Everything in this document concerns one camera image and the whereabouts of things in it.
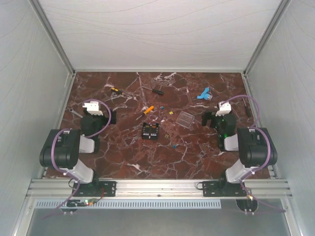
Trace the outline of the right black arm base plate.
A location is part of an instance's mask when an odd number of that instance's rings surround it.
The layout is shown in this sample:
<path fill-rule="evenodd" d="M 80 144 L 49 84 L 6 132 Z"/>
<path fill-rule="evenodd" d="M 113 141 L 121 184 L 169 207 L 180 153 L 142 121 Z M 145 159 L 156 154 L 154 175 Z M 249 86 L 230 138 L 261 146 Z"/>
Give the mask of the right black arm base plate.
<path fill-rule="evenodd" d="M 202 191 L 204 197 L 245 197 L 246 191 L 239 183 L 220 183 L 218 181 L 202 182 Z"/>

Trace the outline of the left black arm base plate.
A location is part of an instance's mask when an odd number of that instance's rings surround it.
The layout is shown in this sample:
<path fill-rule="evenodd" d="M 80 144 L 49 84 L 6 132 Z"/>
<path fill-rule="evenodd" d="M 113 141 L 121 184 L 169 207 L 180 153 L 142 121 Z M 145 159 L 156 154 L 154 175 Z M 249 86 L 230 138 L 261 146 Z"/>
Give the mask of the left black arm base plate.
<path fill-rule="evenodd" d="M 115 197 L 116 181 L 100 181 L 97 184 L 84 183 L 80 184 L 79 189 L 73 195 L 74 197 Z"/>

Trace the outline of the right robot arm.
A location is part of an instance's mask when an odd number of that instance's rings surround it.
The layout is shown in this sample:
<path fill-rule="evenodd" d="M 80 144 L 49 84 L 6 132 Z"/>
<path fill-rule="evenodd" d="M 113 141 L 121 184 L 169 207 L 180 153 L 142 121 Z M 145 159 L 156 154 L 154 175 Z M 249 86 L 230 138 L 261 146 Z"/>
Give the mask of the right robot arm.
<path fill-rule="evenodd" d="M 219 116 L 216 112 L 205 112 L 202 126 L 208 121 L 218 133 L 219 149 L 238 152 L 239 159 L 222 173 L 217 183 L 204 185 L 204 188 L 218 190 L 227 196 L 234 190 L 239 192 L 240 183 L 249 175 L 276 164 L 278 153 L 266 128 L 237 128 L 232 113 Z"/>

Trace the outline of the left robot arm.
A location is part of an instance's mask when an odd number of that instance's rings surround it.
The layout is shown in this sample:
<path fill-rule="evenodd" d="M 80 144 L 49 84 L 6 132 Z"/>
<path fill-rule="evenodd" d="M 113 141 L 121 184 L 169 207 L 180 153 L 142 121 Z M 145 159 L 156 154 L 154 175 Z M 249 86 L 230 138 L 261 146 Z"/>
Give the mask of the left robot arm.
<path fill-rule="evenodd" d="M 100 140 L 97 132 L 107 124 L 116 124 L 116 112 L 111 110 L 111 117 L 105 115 L 91 115 L 84 111 L 81 117 L 80 129 L 58 130 L 52 129 L 39 155 L 42 167 L 51 168 L 80 181 L 80 186 L 91 196 L 101 190 L 101 183 L 96 172 L 87 167 L 79 154 L 97 153 Z"/>

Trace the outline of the black fuse box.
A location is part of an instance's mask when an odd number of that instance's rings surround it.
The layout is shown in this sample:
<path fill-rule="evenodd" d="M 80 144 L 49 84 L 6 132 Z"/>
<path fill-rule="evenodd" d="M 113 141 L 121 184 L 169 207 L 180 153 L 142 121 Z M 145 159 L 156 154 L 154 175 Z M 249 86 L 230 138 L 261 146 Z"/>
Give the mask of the black fuse box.
<path fill-rule="evenodd" d="M 156 141 L 158 139 L 159 133 L 159 124 L 149 124 L 144 122 L 142 126 L 141 138 L 143 140 L 153 140 Z"/>

